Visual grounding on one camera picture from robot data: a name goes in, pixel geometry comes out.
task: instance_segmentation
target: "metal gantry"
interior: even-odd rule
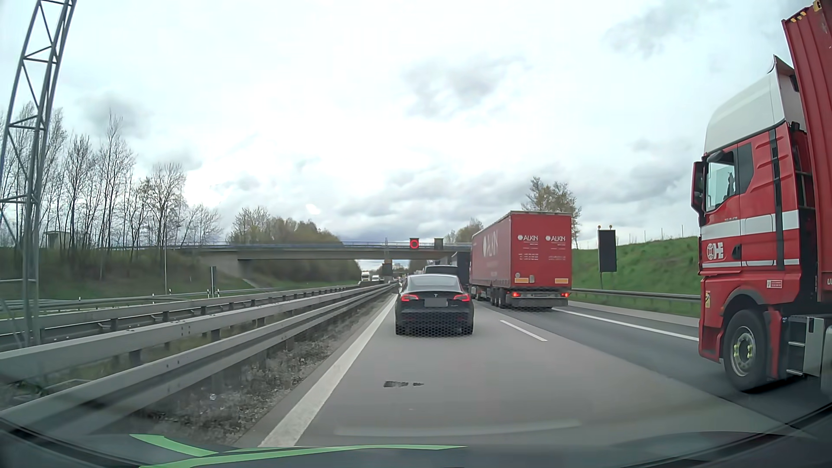
[[[41,341],[37,301],[43,169],[57,75],[76,3],[77,0],[36,1],[17,62],[5,116],[7,124],[2,130],[0,229],[8,230],[22,258],[21,277],[4,282],[21,284],[26,346]],[[41,71],[42,82],[37,82]],[[14,228],[8,219],[9,207],[16,207]]]

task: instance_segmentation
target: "cloudy sky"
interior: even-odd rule
[[[33,4],[0,0],[0,90]],[[677,236],[708,118],[791,62],[780,19],[808,4],[82,0],[56,106],[92,135],[121,114],[138,171],[182,162],[226,225],[261,204],[344,240],[430,238],[540,176],[576,193],[584,245],[598,224]]]

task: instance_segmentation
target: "road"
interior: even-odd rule
[[[780,431],[828,402],[811,385],[734,391],[720,364],[698,356],[693,326],[478,302],[471,336],[396,336],[391,306],[238,446],[609,445]]]

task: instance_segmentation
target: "truck logo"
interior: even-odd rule
[[[486,234],[483,238],[483,256],[497,255],[497,232]]]
[[[722,260],[725,255],[722,253],[722,242],[708,244],[707,247],[708,260]]]

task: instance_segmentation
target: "red trailer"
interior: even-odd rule
[[[506,307],[565,306],[572,215],[509,212],[471,239],[471,296]]]

